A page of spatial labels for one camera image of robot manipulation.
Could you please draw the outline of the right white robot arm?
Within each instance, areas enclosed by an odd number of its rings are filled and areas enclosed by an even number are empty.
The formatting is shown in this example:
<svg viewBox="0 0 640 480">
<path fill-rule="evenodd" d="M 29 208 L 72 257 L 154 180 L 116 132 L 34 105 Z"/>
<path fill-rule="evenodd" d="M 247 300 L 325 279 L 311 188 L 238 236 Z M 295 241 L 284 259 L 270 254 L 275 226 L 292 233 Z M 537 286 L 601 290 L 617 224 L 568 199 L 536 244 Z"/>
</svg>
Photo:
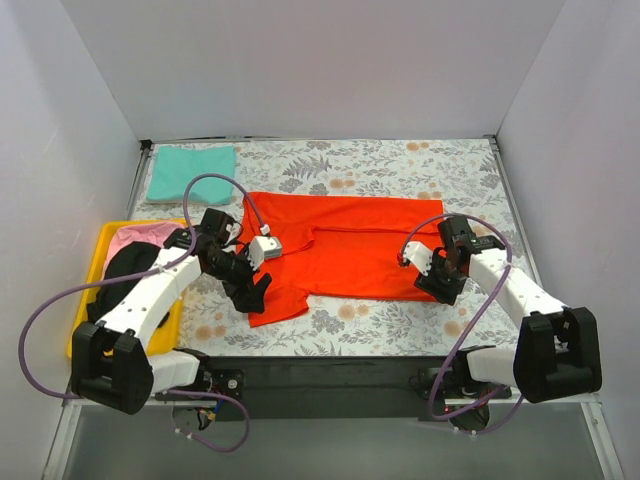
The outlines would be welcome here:
<svg viewBox="0 0 640 480">
<path fill-rule="evenodd" d="M 430 249 L 409 236 L 399 255 L 416 268 L 414 285 L 438 303 L 454 305 L 467 281 L 487 299 L 471 320 L 476 325 L 496 303 L 518 330 L 514 349 L 464 348 L 456 344 L 435 376 L 429 396 L 454 388 L 475 397 L 488 385 L 517 389 L 530 403 L 595 393 L 602 387 L 597 321 L 586 307 L 570 307 L 514 266 L 513 252 L 497 230 L 477 235 L 472 217 L 434 217 L 441 246 Z"/>
</svg>

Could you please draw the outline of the orange t shirt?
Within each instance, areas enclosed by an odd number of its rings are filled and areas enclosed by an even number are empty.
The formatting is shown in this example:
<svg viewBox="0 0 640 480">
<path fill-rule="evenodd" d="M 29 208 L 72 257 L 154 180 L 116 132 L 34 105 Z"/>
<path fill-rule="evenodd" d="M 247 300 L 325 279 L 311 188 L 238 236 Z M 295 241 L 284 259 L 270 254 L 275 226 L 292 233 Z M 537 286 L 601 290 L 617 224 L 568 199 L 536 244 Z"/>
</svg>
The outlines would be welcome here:
<svg viewBox="0 0 640 480">
<path fill-rule="evenodd" d="M 244 202 L 241 239 L 250 241 L 266 222 L 282 245 L 262 271 L 272 277 L 263 313 L 248 316 L 258 327 L 303 315 L 311 295 L 385 301 L 430 302 L 415 287 L 416 272 L 398 263 L 407 236 L 430 249 L 440 246 L 439 200 L 392 197 L 311 196 L 253 192 Z"/>
</svg>

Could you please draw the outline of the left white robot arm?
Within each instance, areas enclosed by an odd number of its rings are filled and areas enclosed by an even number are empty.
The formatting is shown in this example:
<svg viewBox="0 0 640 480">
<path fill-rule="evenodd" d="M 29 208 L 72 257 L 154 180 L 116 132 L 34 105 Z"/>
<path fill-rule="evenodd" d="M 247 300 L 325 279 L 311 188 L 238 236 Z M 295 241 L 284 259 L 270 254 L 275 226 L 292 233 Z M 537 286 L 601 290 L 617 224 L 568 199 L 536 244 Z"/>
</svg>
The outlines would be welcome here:
<svg viewBox="0 0 640 480">
<path fill-rule="evenodd" d="M 127 414 L 138 412 L 155 394 L 179 390 L 193 400 L 209 393 L 238 397 L 240 375 L 215 369 L 199 351 L 172 347 L 147 350 L 183 292 L 203 275 L 220 281 L 241 313 L 262 313 L 272 277 L 260 271 L 282 253 L 268 225 L 248 241 L 228 214 L 209 209 L 200 224 L 174 230 L 145 272 L 134 273 L 127 290 L 102 312 L 81 323 L 71 340 L 71 390 L 74 394 Z"/>
</svg>

